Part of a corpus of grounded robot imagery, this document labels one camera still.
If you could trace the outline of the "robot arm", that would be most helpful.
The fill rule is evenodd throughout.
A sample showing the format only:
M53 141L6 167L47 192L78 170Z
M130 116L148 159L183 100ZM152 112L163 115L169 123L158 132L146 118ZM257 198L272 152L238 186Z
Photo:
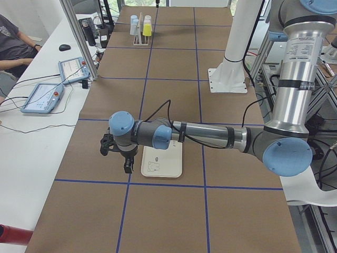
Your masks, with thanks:
M120 153L126 173L133 172L138 146L165 150L172 140L191 140L215 149L238 149L257 157L273 173L292 177L312 161L305 118L315 87L325 37L336 25L336 1L273 1L270 34L286 39L273 113L261 129L204 126L169 118L135 120L114 113L101 139L101 154Z

